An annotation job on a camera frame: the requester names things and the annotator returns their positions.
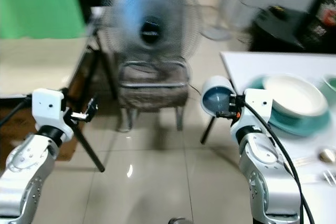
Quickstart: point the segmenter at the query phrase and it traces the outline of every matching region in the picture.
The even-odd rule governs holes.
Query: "green screen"
[[[78,0],[0,0],[1,38],[78,38],[84,28]]]

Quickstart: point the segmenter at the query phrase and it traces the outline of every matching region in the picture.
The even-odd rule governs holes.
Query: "white table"
[[[3,39],[0,42],[0,97],[24,97],[37,88],[70,86],[93,36],[102,7],[92,8],[83,37]]]
[[[254,52],[221,52],[220,55],[234,89],[240,94],[252,80],[266,74],[291,73],[318,84],[325,74],[336,73],[336,55]],[[314,156],[321,146],[336,146],[336,110],[333,109],[331,114],[330,125],[310,137],[293,136],[275,127],[273,129],[292,159]],[[336,167],[315,162],[297,168],[300,177],[326,169],[336,170]],[[303,184],[302,190],[316,224],[336,223],[336,187],[328,183]],[[309,223],[307,215],[304,218],[304,222]]]

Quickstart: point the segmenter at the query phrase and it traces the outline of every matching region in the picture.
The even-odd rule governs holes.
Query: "fan guard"
[[[105,0],[108,46],[124,60],[160,63],[194,53],[202,19],[197,0]]]

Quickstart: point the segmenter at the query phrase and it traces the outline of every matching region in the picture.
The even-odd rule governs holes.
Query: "chair leg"
[[[129,132],[134,125],[137,114],[137,109],[121,108],[121,126],[118,131],[123,133]]]
[[[177,130],[181,131],[183,129],[183,112],[184,107],[175,107],[175,113],[176,113],[176,126]]]
[[[132,121],[128,109],[121,108],[121,125],[118,129],[119,132],[129,132],[132,128]]]

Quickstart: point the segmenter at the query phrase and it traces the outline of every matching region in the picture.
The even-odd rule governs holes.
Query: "fan motor housing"
[[[140,36],[147,44],[155,44],[162,37],[162,26],[159,19],[146,17],[140,29]]]

